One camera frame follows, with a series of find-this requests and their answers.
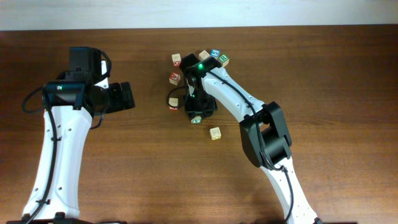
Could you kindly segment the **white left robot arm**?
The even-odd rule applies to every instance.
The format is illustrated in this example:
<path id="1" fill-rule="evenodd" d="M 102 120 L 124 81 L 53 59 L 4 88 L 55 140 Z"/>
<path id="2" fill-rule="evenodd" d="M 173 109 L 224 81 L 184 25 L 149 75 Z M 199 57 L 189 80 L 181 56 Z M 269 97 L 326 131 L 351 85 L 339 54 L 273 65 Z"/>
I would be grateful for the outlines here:
<path id="1" fill-rule="evenodd" d="M 93 47 L 72 47 L 69 68 L 37 88 L 44 140 L 29 201 L 19 223 L 81 223 L 78 182 L 83 148 L 96 116 L 135 107 L 128 82 L 110 83 L 112 62 Z"/>

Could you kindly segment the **wooden block green R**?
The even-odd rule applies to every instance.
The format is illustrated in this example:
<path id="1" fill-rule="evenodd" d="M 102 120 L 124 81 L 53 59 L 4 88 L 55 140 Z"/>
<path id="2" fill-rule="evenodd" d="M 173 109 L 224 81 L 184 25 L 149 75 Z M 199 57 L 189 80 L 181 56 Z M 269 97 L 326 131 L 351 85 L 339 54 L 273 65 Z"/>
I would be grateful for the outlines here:
<path id="1" fill-rule="evenodd" d="M 225 54 L 220 55 L 218 57 L 218 61 L 220 62 L 222 67 L 225 67 L 225 66 L 227 66 L 227 64 L 229 64 L 229 57 Z"/>

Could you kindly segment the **wooden block red bottom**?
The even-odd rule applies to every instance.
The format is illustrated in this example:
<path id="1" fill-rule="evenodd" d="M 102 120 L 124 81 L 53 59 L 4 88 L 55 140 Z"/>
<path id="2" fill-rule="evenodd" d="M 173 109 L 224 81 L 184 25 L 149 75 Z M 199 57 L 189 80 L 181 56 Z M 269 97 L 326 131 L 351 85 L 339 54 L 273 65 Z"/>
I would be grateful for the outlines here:
<path id="1" fill-rule="evenodd" d="M 178 110 L 178 98 L 169 98 L 168 105 L 170 110 Z"/>

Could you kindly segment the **wooden block green V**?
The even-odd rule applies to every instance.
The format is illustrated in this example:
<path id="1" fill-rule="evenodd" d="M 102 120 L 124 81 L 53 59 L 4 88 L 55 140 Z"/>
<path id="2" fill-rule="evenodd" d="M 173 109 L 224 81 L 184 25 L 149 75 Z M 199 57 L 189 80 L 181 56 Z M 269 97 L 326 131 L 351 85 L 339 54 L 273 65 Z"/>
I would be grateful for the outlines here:
<path id="1" fill-rule="evenodd" d="M 201 120 L 202 120 L 201 116 L 195 116 L 194 118 L 191 119 L 191 123 L 198 124 L 201 123 Z"/>

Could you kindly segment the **wooden block red G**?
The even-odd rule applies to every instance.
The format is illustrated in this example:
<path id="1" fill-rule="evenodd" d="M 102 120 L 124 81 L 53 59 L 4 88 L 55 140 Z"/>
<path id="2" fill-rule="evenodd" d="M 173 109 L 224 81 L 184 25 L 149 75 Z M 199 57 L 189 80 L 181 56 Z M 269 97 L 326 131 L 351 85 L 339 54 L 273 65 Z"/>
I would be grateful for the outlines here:
<path id="1" fill-rule="evenodd" d="M 178 67 L 182 61 L 180 54 L 172 54 L 171 57 L 172 57 L 173 66 Z"/>

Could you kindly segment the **wooden block red print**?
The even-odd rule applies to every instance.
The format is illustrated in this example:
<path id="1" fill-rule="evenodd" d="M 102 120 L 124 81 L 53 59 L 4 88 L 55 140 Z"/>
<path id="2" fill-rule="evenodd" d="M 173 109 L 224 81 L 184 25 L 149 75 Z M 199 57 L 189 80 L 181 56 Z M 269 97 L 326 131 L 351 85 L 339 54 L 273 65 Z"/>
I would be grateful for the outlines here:
<path id="1" fill-rule="evenodd" d="M 198 56 L 199 56 L 200 61 L 203 61 L 203 60 L 209 58 L 209 57 L 210 57 L 210 54 L 209 54 L 206 50 L 203 50 L 203 51 L 201 51 L 201 52 L 198 54 Z"/>

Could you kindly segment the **wooden block red V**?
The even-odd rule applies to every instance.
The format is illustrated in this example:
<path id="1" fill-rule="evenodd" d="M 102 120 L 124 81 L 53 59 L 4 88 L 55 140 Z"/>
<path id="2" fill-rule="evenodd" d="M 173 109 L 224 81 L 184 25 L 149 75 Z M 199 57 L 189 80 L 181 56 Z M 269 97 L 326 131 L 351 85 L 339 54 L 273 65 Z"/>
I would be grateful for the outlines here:
<path id="1" fill-rule="evenodd" d="M 172 72 L 169 76 L 169 82 L 173 85 L 178 85 L 181 79 L 181 75 L 179 73 Z"/>

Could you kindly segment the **wooden block yellow side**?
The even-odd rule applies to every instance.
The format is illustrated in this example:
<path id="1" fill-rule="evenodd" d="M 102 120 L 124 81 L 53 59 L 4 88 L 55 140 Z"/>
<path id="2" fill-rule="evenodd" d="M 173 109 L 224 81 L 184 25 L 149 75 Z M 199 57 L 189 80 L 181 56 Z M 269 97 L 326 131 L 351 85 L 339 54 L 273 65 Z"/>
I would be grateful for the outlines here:
<path id="1" fill-rule="evenodd" d="M 220 139 L 221 138 L 220 128 L 219 127 L 211 128 L 210 136 L 212 140 Z"/>

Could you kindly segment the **wooden block blue S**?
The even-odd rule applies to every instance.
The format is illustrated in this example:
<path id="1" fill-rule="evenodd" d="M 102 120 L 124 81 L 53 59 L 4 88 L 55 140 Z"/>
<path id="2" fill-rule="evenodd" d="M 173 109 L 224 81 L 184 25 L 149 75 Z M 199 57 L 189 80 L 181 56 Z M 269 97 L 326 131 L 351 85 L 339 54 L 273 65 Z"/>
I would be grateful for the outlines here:
<path id="1" fill-rule="evenodd" d="M 218 49 L 212 49 L 210 55 L 214 58 L 219 58 L 220 57 L 221 51 Z"/>

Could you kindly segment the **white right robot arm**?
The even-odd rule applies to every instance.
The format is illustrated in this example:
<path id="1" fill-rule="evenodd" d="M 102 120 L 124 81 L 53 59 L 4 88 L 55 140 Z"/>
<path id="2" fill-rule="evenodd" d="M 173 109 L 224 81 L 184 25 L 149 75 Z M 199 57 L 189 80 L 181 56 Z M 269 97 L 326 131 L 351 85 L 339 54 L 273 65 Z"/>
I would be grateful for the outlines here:
<path id="1" fill-rule="evenodd" d="M 290 136 L 276 102 L 265 103 L 240 87 L 214 57 L 182 59 L 185 112 L 190 119 L 210 117 L 221 103 L 239 123 L 241 143 L 248 160 L 269 179 L 284 213 L 284 221 L 321 223 L 308 203 L 294 170 Z"/>

